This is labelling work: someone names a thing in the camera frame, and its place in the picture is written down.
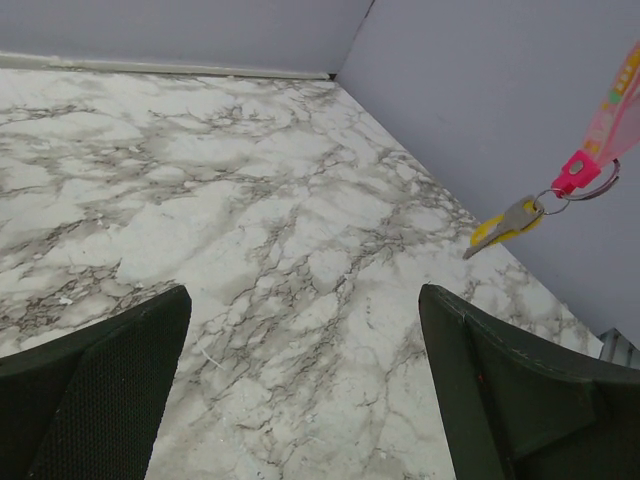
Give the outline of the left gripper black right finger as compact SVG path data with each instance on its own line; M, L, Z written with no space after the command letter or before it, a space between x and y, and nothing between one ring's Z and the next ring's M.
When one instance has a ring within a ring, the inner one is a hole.
M639 372L423 285L419 315L459 479L636 479Z

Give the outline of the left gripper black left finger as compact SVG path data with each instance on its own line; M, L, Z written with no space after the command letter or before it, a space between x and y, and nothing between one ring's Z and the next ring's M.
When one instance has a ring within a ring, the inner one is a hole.
M144 478L191 311L179 285L2 358L2 478Z

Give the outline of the yellow key tag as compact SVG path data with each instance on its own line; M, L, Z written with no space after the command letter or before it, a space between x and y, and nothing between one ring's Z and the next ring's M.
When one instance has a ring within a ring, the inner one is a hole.
M481 224L472 234L472 247L500 243L534 228L544 216L545 208L533 195L516 201L506 211Z

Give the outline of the silver key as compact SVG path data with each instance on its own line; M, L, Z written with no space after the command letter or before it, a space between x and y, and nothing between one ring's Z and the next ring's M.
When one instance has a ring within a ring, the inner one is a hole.
M568 197L560 197L562 206L556 210L547 210L542 203L542 197L547 193L555 195L560 193L560 190L549 188L537 195L527 195L514 202L502 214L481 223L471 234L469 246L462 258L469 260L489 246L527 233L534 229L545 216L563 212L571 202Z

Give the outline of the pink strap keyring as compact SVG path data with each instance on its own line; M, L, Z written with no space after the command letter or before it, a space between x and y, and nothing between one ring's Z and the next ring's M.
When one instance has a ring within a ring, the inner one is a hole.
M560 199L584 201L619 179L620 158L639 143L639 45L626 55L594 114L582 146L551 184Z

